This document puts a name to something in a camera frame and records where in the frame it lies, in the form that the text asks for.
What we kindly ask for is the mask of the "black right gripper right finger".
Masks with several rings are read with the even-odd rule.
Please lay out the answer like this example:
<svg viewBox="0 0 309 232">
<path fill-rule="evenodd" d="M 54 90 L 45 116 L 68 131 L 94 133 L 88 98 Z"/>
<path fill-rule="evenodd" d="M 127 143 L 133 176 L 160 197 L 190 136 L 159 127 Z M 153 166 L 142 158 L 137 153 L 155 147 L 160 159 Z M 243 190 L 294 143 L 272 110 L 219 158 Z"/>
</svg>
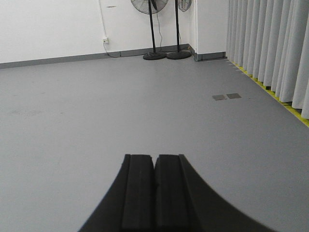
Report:
<svg viewBox="0 0 309 232">
<path fill-rule="evenodd" d="M 185 155 L 159 155 L 154 170 L 158 232 L 272 231 L 214 191 Z"/>
</svg>

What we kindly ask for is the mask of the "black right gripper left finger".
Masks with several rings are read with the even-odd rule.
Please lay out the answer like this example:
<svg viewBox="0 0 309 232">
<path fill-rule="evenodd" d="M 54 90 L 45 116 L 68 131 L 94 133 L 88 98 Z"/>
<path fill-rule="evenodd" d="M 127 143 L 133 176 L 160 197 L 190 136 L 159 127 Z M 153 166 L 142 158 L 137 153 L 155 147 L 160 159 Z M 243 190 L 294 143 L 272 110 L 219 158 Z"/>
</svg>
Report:
<svg viewBox="0 0 309 232">
<path fill-rule="evenodd" d="M 153 232 L 154 166 L 149 155 L 126 154 L 109 190 L 82 232 Z"/>
</svg>

